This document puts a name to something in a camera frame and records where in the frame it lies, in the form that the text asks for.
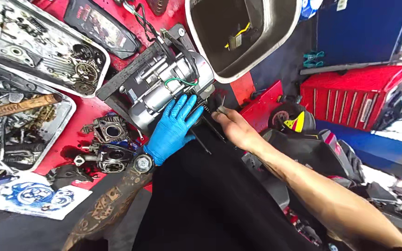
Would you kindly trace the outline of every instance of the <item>cable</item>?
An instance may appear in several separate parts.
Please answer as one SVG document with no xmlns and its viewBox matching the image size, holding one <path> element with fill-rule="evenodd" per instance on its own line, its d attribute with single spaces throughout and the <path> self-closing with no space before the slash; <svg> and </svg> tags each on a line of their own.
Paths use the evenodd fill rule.
<svg viewBox="0 0 402 251">
<path fill-rule="evenodd" d="M 195 79 L 195 81 L 193 81 L 193 82 L 187 82 L 187 81 L 185 81 L 183 79 L 180 79 L 180 78 L 171 78 L 171 79 L 167 79 L 164 82 L 165 87 L 167 87 L 167 83 L 172 81 L 172 80 L 178 80 L 178 81 L 181 81 L 182 83 L 185 83 L 185 84 L 188 84 L 188 85 L 198 85 L 198 79 Z"/>
<path fill-rule="evenodd" d="M 198 79 L 200 77 L 200 74 L 198 72 L 198 67 L 193 59 L 192 55 L 190 54 L 190 51 L 188 51 L 185 46 L 180 43 L 178 40 L 176 40 L 174 37 L 169 36 L 168 39 L 175 45 L 175 47 L 184 55 L 184 57 L 187 59 L 188 63 L 192 67 L 193 73 L 195 73 L 195 77 L 192 77 L 192 73 L 190 72 L 190 76 L 192 79 Z"/>
<path fill-rule="evenodd" d="M 139 10 L 142 10 L 142 16 L 138 13 Z M 136 17 L 136 21 L 139 23 L 140 26 L 144 28 L 144 33 L 145 37 L 149 42 L 155 42 L 158 44 L 158 46 L 161 48 L 161 50 L 164 52 L 164 54 L 167 57 L 167 60 L 172 62 L 176 61 L 175 55 L 173 55 L 165 43 L 161 43 L 159 41 L 158 37 L 159 34 L 156 32 L 156 29 L 145 19 L 145 9 L 142 3 L 139 3 L 136 7 L 136 9 L 133 12 L 134 16 Z M 148 36 L 148 32 L 151 32 L 154 37 L 150 38 Z"/>
<path fill-rule="evenodd" d="M 248 25 L 246 26 L 246 28 L 244 28 L 241 31 L 238 31 L 238 33 L 235 35 L 235 37 L 237 37 L 238 35 L 240 35 L 241 33 L 245 32 L 245 31 L 247 31 L 250 25 L 251 25 L 251 23 L 249 22 Z M 229 43 L 227 43 L 226 46 L 224 46 L 224 48 L 229 48 Z"/>
</svg>

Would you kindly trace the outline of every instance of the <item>bare hand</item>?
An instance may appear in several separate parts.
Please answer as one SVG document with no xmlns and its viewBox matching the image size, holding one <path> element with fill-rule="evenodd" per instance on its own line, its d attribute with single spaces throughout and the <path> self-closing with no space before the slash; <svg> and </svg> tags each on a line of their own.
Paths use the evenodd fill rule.
<svg viewBox="0 0 402 251">
<path fill-rule="evenodd" d="M 266 141 L 237 111 L 227 109 L 227 115 L 213 112 L 212 118 L 221 124 L 226 137 L 236 146 L 245 151 L 256 153 L 262 149 Z"/>
</svg>

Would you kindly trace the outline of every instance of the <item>yellow tag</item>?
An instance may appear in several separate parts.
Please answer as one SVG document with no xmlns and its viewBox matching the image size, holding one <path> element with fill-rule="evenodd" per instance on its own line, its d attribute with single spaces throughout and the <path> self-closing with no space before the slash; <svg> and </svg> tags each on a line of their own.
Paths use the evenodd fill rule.
<svg viewBox="0 0 402 251">
<path fill-rule="evenodd" d="M 305 112 L 301 112 L 294 120 L 287 120 L 284 124 L 295 132 L 302 132 L 303 123 L 305 122 Z"/>
</svg>

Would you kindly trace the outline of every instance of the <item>wooden handle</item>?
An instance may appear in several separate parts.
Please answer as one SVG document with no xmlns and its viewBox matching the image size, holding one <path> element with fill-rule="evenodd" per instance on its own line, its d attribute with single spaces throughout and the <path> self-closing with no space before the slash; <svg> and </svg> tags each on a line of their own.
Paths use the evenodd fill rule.
<svg viewBox="0 0 402 251">
<path fill-rule="evenodd" d="M 57 104 L 62 101 L 62 98 L 58 94 L 47 94 L 38 98 L 22 101 L 17 104 L 7 104 L 0 106 L 0 117 L 23 112 L 36 107 L 47 106 Z"/>
</svg>

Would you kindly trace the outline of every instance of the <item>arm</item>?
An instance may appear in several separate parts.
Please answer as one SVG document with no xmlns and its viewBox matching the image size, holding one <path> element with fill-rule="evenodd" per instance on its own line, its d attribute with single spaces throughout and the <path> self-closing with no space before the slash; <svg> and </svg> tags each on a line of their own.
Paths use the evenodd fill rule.
<svg viewBox="0 0 402 251">
<path fill-rule="evenodd" d="M 139 190 L 151 180 L 151 174 L 131 170 L 111 189 L 102 194 L 74 226 L 62 251 L 69 250 L 83 238 L 97 240 L 126 215 Z"/>
<path fill-rule="evenodd" d="M 236 111 L 214 112 L 227 138 L 257 156 L 266 168 L 285 181 L 306 208 L 327 229 L 354 248 L 376 243 L 385 248 L 402 247 L 402 234 L 374 206 L 336 182 L 297 163 L 267 143 Z"/>
<path fill-rule="evenodd" d="M 187 135 L 187 131 L 203 112 L 203 107 L 197 108 L 186 119 L 192 110 L 197 97 L 192 95 L 187 100 L 187 95 L 182 95 L 176 102 L 172 100 L 165 108 L 162 118 L 156 125 L 154 132 L 144 146 L 144 151 L 153 157 L 157 166 L 164 163 L 176 151 L 187 142 L 195 139 L 193 135 Z M 104 193 L 75 225 L 68 236 L 62 251 L 69 250 L 76 242 L 86 238 L 98 240 L 107 230 L 115 227 L 126 215 L 131 203 L 139 190 L 151 180 L 151 174 L 137 174 L 131 169 L 122 180 Z"/>
</svg>

